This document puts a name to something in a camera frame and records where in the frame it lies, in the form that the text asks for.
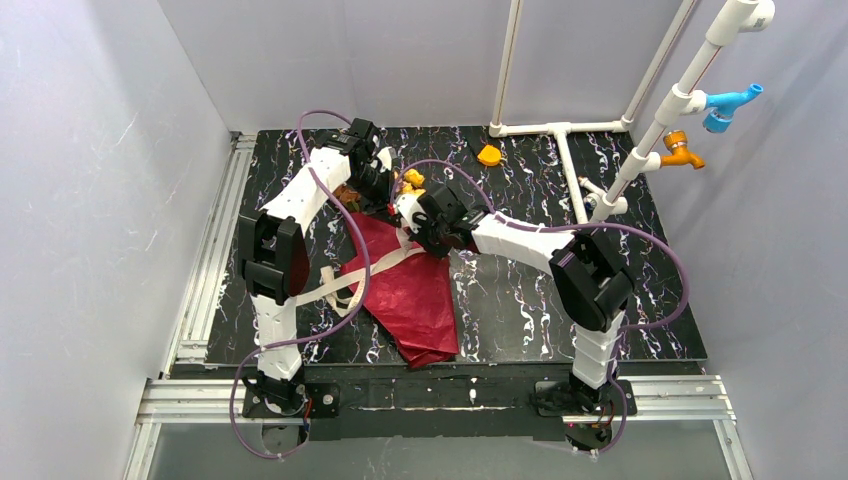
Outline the red wrapping paper sheet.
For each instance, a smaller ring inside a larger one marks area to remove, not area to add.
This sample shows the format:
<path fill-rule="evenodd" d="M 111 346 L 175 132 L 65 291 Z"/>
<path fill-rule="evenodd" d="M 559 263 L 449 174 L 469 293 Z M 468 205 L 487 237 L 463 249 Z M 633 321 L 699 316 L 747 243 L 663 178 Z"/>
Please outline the red wrapping paper sheet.
<path fill-rule="evenodd" d="M 452 359 L 459 343 L 449 260 L 427 253 L 401 229 L 362 213 L 352 217 L 372 266 L 364 308 L 410 367 Z"/>

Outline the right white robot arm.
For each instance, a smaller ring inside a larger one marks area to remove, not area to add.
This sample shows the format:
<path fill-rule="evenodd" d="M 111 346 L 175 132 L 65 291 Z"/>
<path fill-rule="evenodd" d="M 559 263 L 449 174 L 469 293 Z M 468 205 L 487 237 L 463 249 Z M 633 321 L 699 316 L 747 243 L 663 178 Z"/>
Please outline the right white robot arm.
<path fill-rule="evenodd" d="M 550 275 L 576 325 L 572 383 L 592 390 L 607 384 L 635 282 L 602 229 L 553 231 L 523 224 L 485 206 L 469 207 L 447 186 L 400 195 L 389 211 L 412 240 L 436 256 L 471 251 Z"/>

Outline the beige ribbon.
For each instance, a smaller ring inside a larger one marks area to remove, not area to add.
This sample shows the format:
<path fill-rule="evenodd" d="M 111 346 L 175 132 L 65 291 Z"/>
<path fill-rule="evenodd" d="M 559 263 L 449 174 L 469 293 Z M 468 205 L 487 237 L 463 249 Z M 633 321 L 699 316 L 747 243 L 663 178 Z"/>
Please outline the beige ribbon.
<path fill-rule="evenodd" d="M 414 244 L 403 234 L 398 233 L 397 240 L 399 241 L 398 248 L 383 255 L 369 266 L 372 277 L 400 265 L 406 259 L 425 252 L 422 247 Z M 339 316 L 344 317 L 351 313 L 365 296 L 365 287 L 361 285 L 361 282 L 365 279 L 366 269 L 362 267 L 353 270 L 351 273 L 336 276 L 331 267 L 325 266 L 319 272 L 319 287 L 300 294 L 297 297 L 296 305 L 303 306 L 324 300 Z"/>

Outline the yellow fake flower bunch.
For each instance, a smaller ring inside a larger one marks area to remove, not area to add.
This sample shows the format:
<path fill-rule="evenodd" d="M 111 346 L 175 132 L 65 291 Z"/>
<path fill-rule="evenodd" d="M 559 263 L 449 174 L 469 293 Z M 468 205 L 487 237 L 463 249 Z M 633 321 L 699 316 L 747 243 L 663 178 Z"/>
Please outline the yellow fake flower bunch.
<path fill-rule="evenodd" d="M 399 186 L 396 188 L 398 195 L 410 194 L 420 196 L 426 192 L 426 178 L 416 169 L 409 169 L 402 175 L 397 174 L 396 179 L 400 181 Z"/>

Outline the orange tape measure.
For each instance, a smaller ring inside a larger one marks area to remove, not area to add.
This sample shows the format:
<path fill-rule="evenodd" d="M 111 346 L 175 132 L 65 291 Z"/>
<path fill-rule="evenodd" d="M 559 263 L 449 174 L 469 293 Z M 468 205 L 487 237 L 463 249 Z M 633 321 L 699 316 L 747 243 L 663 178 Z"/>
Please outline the orange tape measure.
<path fill-rule="evenodd" d="M 502 152 L 492 145 L 484 145 L 476 154 L 477 161 L 486 167 L 496 167 L 502 162 Z"/>

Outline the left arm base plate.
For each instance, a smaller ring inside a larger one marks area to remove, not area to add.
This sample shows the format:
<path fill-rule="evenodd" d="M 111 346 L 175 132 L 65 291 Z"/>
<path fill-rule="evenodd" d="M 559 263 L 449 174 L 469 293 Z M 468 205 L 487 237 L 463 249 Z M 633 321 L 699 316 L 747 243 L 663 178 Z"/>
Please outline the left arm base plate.
<path fill-rule="evenodd" d="M 340 390 L 333 383 L 281 381 L 244 377 L 244 399 L 236 403 L 245 418 L 335 418 L 339 414 Z"/>

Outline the pink fake flower bunch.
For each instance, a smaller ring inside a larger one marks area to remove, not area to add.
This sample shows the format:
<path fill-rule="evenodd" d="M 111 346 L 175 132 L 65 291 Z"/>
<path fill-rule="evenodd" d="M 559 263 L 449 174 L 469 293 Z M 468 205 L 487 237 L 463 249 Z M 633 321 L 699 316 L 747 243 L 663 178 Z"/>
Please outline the pink fake flower bunch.
<path fill-rule="evenodd" d="M 362 208 L 362 197 L 347 185 L 341 185 L 333 192 L 336 199 L 350 212 L 360 212 Z"/>

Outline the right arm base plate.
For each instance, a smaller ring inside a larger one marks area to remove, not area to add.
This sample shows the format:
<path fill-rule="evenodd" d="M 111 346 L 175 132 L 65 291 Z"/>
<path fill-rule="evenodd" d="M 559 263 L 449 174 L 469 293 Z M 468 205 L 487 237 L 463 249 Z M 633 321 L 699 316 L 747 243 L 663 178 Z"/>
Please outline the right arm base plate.
<path fill-rule="evenodd" d="M 587 454 L 614 445 L 620 437 L 614 422 L 638 413 L 632 385 L 625 380 L 607 381 L 598 389 L 576 379 L 537 382 L 529 403 L 539 416 L 560 417 L 571 448 Z"/>

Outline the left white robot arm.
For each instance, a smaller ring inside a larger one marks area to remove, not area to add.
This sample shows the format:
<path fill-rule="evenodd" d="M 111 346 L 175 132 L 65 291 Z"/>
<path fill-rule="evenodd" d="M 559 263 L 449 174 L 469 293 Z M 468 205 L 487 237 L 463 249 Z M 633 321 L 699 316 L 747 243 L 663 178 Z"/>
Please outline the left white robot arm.
<path fill-rule="evenodd" d="M 355 118 L 343 132 L 324 132 L 282 192 L 238 222 L 238 272 L 246 284 L 260 335 L 257 374 L 244 382 L 277 402 L 297 391 L 302 366 L 296 344 L 297 296 L 310 264 L 304 234 L 334 191 L 347 186 L 379 213 L 388 210 L 392 151 L 379 129 Z"/>

